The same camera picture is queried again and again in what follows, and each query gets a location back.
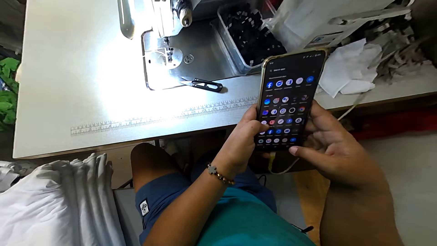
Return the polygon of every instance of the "cross charm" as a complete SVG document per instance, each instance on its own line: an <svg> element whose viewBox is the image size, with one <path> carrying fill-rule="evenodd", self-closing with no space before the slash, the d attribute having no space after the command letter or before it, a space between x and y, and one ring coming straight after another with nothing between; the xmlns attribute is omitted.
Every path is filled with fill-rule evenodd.
<svg viewBox="0 0 437 246"><path fill-rule="evenodd" d="M208 173L209 174L215 174L217 172L216 169L217 169L216 167L208 165Z"/></svg>

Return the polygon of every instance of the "smartphone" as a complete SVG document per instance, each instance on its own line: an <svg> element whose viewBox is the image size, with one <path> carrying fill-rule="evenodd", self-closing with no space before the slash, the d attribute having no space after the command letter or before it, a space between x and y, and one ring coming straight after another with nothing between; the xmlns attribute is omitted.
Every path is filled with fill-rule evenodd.
<svg viewBox="0 0 437 246"><path fill-rule="evenodd" d="M270 128L255 136L255 150L282 151L302 145L326 54L326 49L314 49L263 62L257 120Z"/></svg>

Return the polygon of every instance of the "knee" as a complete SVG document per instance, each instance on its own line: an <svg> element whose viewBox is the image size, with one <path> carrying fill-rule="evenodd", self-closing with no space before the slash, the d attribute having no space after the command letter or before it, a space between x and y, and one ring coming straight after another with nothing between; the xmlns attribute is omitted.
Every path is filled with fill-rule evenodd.
<svg viewBox="0 0 437 246"><path fill-rule="evenodd" d="M131 164L134 165L138 161L143 160L147 155L156 151L156 147L149 143L140 143L131 151Z"/></svg>

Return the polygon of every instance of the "measuring tape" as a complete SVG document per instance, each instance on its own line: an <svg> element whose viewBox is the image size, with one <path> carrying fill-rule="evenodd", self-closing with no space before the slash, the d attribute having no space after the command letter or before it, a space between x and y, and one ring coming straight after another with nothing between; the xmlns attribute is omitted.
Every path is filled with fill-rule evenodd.
<svg viewBox="0 0 437 246"><path fill-rule="evenodd" d="M251 96L245 98L225 100L215 103L208 103L204 105L194 106L182 110L179 114L170 116L147 116L147 117L136 117L129 118L125 120L108 120L101 121L90 124L83 124L71 127L71 136L79 136L85 134L101 133L105 131L113 131L119 129L125 129L130 127L139 127L144 125L151 125L160 123L163 121L174 120L174 119L188 119L197 116L211 115L221 112L229 112L238 109L246 109L251 105L257 103L258 97Z"/></svg>

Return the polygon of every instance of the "shorts logo patch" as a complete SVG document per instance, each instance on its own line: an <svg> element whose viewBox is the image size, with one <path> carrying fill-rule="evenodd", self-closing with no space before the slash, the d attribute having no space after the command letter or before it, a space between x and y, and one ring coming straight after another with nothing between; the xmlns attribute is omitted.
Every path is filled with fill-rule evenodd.
<svg viewBox="0 0 437 246"><path fill-rule="evenodd" d="M144 216L149 212L149 206L147 205L147 200L144 200L140 205L139 209L141 209L141 214Z"/></svg>

